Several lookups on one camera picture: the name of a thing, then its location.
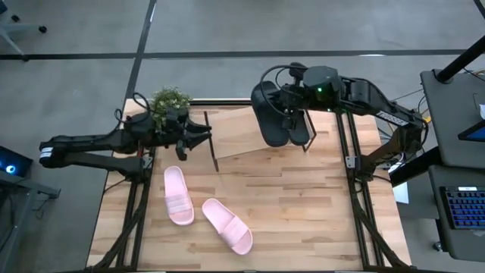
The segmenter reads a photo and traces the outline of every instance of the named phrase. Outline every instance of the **slide sandal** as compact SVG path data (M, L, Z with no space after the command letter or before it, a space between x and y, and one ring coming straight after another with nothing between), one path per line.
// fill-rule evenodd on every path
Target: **slide sandal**
M221 202L212 198L205 201L202 212L235 253L245 255L251 250L252 233L249 227Z
M194 222L194 207L183 179L183 173L177 166L168 167L164 172L165 203L168 216L173 223L188 225Z

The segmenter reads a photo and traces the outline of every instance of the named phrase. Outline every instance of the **wooden table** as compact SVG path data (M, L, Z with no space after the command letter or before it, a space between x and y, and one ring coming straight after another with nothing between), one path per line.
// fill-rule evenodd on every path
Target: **wooden table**
M192 107L191 117L204 124L203 111L207 111L210 120L211 115L235 108L241 106ZM125 114L133 115L140 110L129 100ZM177 159L173 147L159 148L138 269L361 269L335 114L311 111L310 115L318 136L306 153L301 147L291 145L265 147L218 159L220 171L216 172L208 141L187 151L185 162ZM355 123L362 153L376 149L380 138L374 118L355 116ZM243 125L232 126L235 130ZM349 132L347 136L348 143L352 143ZM163 173L171 165L183 170L195 206L196 219L187 227L176 226L166 213ZM379 175L387 177L385 172ZM110 173L106 186L121 179L119 174ZM369 187L379 232L400 259L410 264L390 184L374 180ZM88 265L96 264L119 235L129 188L129 183L120 184L104 195ZM220 200L251 228L254 246L248 255L234 254L205 219L201 206L208 198ZM368 234L366 241L371 241Z

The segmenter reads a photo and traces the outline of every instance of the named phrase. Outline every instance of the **green leaves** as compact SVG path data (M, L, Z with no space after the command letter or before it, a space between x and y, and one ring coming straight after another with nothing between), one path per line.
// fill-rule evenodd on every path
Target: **green leaves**
M168 108L189 108L190 96L183 94L176 86L164 86L161 91L153 93L150 107L157 127L165 125L165 115Z

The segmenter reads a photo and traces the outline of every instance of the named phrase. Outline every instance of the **blue light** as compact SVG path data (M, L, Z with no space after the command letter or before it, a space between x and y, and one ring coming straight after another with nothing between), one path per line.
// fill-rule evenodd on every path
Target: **blue light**
M9 174L13 174L15 172L15 166L13 165L9 165L5 168L5 170L9 173Z

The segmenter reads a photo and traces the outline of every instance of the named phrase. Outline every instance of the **black desk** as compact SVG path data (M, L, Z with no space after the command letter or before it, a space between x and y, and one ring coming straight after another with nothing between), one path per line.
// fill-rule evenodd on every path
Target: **black desk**
M459 133L482 120L478 104L485 104L485 82L470 74L456 74L451 83L444 84L433 71L424 71L421 83L438 146L394 171L390 175L393 185L426 172L431 165L485 169L485 143L458 139Z
M429 168L431 186L434 191L436 206L440 219L436 221L443 250L454 259L485 262L485 230L463 231L453 230L449 226L445 205L440 195L440 187L485 185L485 171L473 171L464 168L447 168L431 166Z

